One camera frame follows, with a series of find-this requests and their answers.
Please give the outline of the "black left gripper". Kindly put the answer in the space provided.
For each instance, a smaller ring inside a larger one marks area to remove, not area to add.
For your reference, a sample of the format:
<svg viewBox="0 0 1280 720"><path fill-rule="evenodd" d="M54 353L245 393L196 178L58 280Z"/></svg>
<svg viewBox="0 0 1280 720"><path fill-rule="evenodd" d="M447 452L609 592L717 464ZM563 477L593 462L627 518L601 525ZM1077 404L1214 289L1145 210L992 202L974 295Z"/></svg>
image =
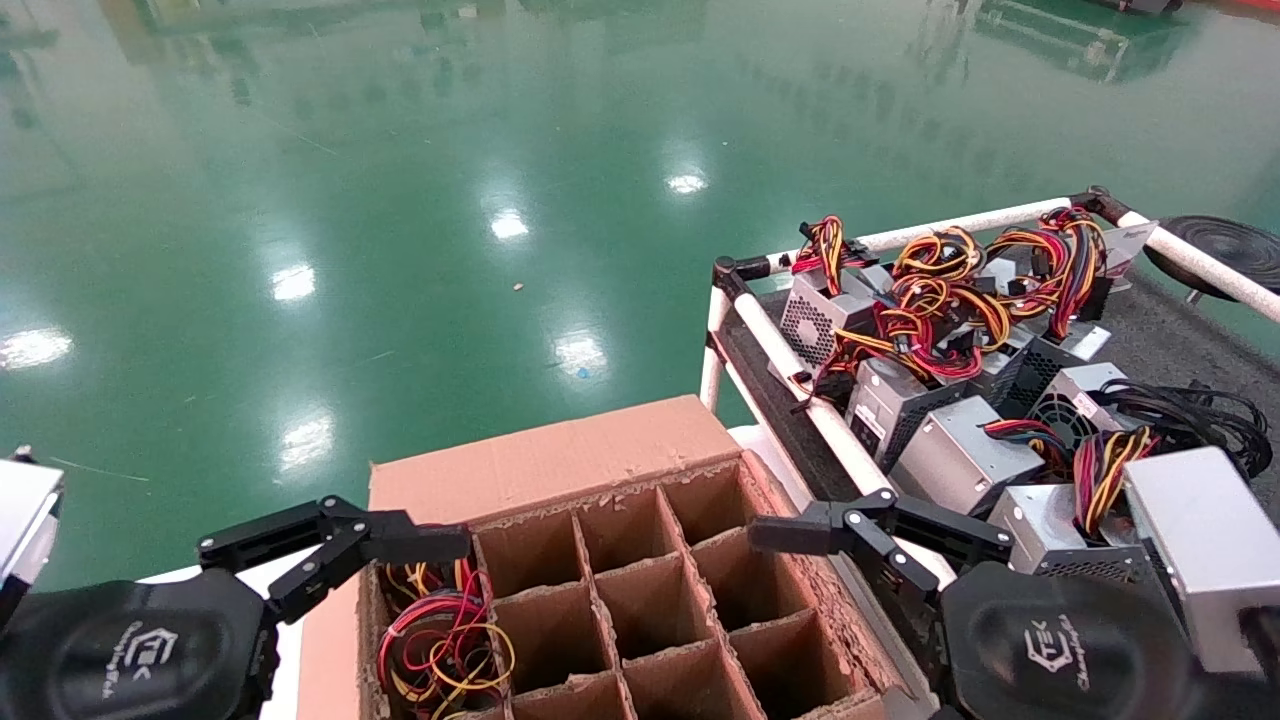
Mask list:
<svg viewBox="0 0 1280 720"><path fill-rule="evenodd" d="M5 719L255 719L278 629L228 571L23 598L3 629Z"/></svg>

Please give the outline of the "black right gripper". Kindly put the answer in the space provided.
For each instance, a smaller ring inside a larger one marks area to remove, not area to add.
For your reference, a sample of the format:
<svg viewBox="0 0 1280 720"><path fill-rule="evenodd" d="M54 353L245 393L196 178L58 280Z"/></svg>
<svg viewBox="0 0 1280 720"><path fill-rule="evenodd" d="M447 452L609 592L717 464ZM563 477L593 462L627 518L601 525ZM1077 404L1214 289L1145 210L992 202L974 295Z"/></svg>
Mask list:
<svg viewBox="0 0 1280 720"><path fill-rule="evenodd" d="M754 518L748 539L774 553L849 556L897 626L931 625L938 603L941 719L1211 715L1210 680L1170 602L1142 585L1014 571L998 564L1012 537L989 523L881 489ZM905 542L948 569L983 564L942 591Z"/></svg>

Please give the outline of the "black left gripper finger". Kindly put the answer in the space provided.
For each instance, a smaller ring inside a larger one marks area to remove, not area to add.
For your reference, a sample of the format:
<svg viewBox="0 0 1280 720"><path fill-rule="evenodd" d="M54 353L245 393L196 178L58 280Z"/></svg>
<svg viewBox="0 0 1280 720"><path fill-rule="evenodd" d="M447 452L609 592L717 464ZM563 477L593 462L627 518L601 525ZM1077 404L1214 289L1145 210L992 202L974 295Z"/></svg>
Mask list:
<svg viewBox="0 0 1280 720"><path fill-rule="evenodd" d="M271 616L293 624L371 564L442 565L471 548L465 524L419 525L404 510L360 509L330 495L205 536L197 557L205 571L238 574L307 550L268 589Z"/></svg>

